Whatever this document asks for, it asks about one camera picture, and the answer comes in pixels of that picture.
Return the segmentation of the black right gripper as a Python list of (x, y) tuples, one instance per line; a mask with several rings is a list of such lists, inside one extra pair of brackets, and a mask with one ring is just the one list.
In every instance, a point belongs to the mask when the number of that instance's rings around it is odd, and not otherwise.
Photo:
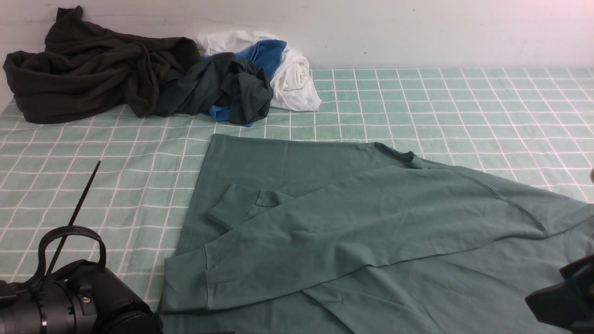
[(564, 281), (536, 290), (525, 301), (537, 321), (573, 334), (594, 332), (594, 256), (560, 269)]

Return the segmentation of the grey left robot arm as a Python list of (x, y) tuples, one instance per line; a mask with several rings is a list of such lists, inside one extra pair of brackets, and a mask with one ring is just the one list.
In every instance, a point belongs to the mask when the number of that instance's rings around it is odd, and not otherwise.
[(161, 334), (159, 315), (109, 269), (80, 260), (42, 288), (1, 282), (3, 334)]

